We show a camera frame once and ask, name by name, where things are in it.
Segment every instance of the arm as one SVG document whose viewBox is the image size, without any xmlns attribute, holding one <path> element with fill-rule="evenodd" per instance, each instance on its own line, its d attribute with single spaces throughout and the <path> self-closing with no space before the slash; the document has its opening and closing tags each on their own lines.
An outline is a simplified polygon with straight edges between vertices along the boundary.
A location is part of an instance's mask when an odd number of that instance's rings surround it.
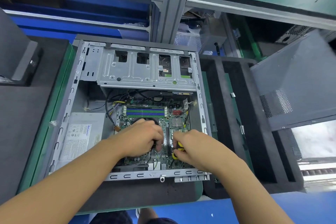
<svg viewBox="0 0 336 224">
<path fill-rule="evenodd" d="M 147 153 L 163 132 L 153 121 L 139 120 L 0 206 L 2 223 L 68 223 L 126 156 Z"/>
<path fill-rule="evenodd" d="M 216 175 L 228 192 L 239 223 L 293 223 L 260 184 L 247 164 L 212 137 L 191 130 L 174 133 L 185 152 L 174 150 L 183 162 Z"/>
</svg>

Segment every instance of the person's left hand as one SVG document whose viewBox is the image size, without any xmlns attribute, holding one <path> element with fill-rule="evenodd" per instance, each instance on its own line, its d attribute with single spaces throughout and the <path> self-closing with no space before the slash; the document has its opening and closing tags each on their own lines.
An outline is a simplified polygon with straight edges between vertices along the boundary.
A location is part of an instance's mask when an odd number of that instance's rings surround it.
<svg viewBox="0 0 336 224">
<path fill-rule="evenodd" d="M 161 150 L 163 131 L 153 120 L 140 119 L 107 140 L 113 141 L 114 147 L 120 150 L 120 158 L 138 157 L 149 152 L 154 142 L 156 151 Z"/>
</svg>

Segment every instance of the dark shorts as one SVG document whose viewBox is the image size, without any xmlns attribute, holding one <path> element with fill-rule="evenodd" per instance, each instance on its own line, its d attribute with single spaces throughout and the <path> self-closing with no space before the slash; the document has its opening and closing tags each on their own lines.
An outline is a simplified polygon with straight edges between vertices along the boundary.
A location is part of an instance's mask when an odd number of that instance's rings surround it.
<svg viewBox="0 0 336 224">
<path fill-rule="evenodd" d="M 90 224 L 133 224 L 131 217 L 126 211 L 98 213 Z M 148 221 L 146 224 L 177 224 L 168 218 L 157 218 Z"/>
</svg>

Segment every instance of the white sticker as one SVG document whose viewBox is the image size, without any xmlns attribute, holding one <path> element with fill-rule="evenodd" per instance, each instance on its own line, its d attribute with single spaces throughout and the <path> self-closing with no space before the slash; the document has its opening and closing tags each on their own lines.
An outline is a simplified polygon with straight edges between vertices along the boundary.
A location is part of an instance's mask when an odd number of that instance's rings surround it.
<svg viewBox="0 0 336 224">
<path fill-rule="evenodd" d="M 60 160 L 72 160 L 86 152 L 91 124 L 69 124 Z"/>
<path fill-rule="evenodd" d="M 189 105 L 188 105 L 188 99 L 187 98 L 183 100 L 183 105 L 184 105 L 184 109 L 188 110 Z"/>
</svg>

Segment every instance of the drive circuit board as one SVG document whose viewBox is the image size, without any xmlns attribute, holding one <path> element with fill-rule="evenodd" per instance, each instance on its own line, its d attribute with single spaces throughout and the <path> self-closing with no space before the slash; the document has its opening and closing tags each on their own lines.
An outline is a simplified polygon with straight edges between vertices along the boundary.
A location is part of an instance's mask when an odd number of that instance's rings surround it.
<svg viewBox="0 0 336 224">
<path fill-rule="evenodd" d="M 125 129 L 139 118 L 149 118 L 154 120 L 162 127 L 164 142 L 160 152 L 155 149 L 150 150 L 147 154 L 140 157 L 126 157 L 116 166 L 144 166 L 149 165 L 148 170 L 166 170 L 166 169 L 184 169 L 193 168 L 191 165 L 174 160 L 173 153 L 173 133 L 175 131 L 187 132 L 190 130 L 190 120 L 187 110 L 183 107 L 183 102 L 156 104 L 148 102 L 146 104 L 125 104 L 121 106 L 120 128 Z"/>
</svg>

